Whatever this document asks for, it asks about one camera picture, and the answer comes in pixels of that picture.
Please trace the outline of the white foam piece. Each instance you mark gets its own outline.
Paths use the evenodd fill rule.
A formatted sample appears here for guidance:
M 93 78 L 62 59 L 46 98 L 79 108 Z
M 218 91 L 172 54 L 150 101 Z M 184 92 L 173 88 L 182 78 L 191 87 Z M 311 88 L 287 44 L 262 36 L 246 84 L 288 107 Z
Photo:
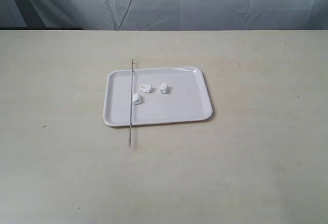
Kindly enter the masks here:
M 151 93 L 152 92 L 152 86 L 149 84 L 142 84 L 140 85 L 140 91 L 143 93 Z
M 159 87 L 159 91 L 161 94 L 167 94 L 169 91 L 169 85 L 167 83 L 162 83 Z
M 132 103 L 139 105 L 142 103 L 142 96 L 139 93 L 134 93 L 132 97 Z

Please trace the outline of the thin metal skewer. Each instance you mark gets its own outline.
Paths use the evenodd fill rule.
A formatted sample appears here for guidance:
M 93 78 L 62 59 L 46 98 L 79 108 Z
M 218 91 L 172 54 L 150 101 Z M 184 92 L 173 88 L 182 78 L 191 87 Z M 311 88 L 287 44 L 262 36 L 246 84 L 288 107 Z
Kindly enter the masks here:
M 131 60 L 131 85 L 130 85 L 130 116 L 129 116 L 129 148 L 131 147 L 132 138 L 132 105 L 133 105 L 133 75 L 134 75 L 134 59 Z

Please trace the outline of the white rectangular plastic tray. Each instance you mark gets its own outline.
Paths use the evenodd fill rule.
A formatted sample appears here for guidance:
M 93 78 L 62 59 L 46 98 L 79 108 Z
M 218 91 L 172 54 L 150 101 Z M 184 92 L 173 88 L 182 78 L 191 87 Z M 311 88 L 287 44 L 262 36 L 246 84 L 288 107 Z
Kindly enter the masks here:
M 142 103 L 132 105 L 132 125 L 155 125 L 210 118 L 213 108 L 203 73 L 196 67 L 135 69 L 133 93 Z M 162 83 L 169 85 L 161 94 Z M 152 86 L 151 93 L 140 91 L 140 85 Z M 103 120 L 111 127 L 129 126 L 131 70 L 116 70 L 108 75 Z

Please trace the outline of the grey-blue backdrop cloth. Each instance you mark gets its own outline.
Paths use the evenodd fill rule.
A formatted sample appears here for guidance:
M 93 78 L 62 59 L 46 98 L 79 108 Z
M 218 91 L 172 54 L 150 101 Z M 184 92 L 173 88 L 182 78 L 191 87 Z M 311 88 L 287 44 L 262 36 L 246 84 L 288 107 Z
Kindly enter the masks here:
M 1 27 L 325 30 L 327 0 L 1 0 Z

